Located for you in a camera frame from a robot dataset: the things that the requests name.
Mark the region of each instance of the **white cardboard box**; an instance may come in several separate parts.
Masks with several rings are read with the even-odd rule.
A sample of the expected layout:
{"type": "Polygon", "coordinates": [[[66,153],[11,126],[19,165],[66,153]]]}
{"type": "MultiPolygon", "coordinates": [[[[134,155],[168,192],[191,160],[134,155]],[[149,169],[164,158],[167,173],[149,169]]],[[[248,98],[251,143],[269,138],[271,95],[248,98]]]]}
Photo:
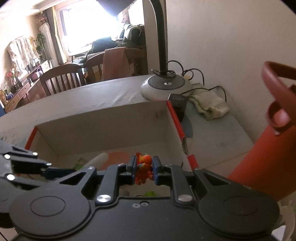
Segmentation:
{"type": "MultiPolygon", "coordinates": [[[[101,109],[52,120],[37,125],[26,149],[54,167],[73,168],[77,160],[91,160],[102,152],[124,151],[158,156],[162,164],[183,163],[183,170],[197,166],[193,155],[186,155],[186,140],[178,118],[167,101],[142,102],[101,109]]],[[[169,195],[169,188],[153,182],[126,187],[133,194],[156,191],[169,195]]]]}

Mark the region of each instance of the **ceiling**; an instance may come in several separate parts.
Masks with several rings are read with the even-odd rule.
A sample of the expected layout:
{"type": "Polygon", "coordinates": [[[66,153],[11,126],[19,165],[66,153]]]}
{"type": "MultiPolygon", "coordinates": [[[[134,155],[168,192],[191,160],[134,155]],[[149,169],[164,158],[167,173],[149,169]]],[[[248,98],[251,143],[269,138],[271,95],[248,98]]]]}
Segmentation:
{"type": "Polygon", "coordinates": [[[0,8],[0,18],[10,15],[33,15],[65,0],[8,0],[0,8]]]}

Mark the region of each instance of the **white towel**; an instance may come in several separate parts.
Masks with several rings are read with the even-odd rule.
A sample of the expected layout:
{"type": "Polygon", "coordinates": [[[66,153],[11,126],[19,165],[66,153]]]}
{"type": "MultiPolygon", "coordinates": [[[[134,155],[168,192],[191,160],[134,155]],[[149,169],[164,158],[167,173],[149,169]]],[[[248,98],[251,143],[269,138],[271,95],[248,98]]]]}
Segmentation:
{"type": "Polygon", "coordinates": [[[194,103],[199,113],[205,115],[207,121],[220,118],[229,111],[226,102],[213,91],[195,90],[188,99],[194,103]]]}

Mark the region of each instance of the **curtain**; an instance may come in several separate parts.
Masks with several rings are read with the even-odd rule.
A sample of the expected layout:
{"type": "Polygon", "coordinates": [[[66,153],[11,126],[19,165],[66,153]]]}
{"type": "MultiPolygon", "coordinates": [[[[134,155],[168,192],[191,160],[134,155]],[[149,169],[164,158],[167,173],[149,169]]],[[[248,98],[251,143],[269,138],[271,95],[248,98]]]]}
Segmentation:
{"type": "Polygon", "coordinates": [[[47,18],[47,22],[50,28],[51,36],[52,36],[52,41],[54,44],[54,49],[57,54],[57,60],[59,64],[64,64],[67,62],[67,58],[65,55],[65,52],[62,48],[62,44],[58,35],[58,30],[57,30],[57,17],[55,14],[54,7],[48,8],[44,11],[44,14],[47,18]]]}

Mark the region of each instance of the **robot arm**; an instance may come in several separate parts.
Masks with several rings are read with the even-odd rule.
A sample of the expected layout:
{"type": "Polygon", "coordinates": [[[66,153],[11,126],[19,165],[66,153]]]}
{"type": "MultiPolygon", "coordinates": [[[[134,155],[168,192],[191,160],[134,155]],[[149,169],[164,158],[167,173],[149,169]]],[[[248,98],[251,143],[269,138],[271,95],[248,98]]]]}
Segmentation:
{"type": "Polygon", "coordinates": [[[154,182],[170,186],[170,197],[122,197],[119,186],[135,181],[135,156],[106,171],[75,172],[51,168],[36,153],[3,141],[1,146],[0,226],[14,227],[15,241],[275,240],[270,233],[277,203],[205,169],[185,172],[155,156],[154,182]],[[54,180],[21,178],[15,171],[51,173],[54,180]]]}

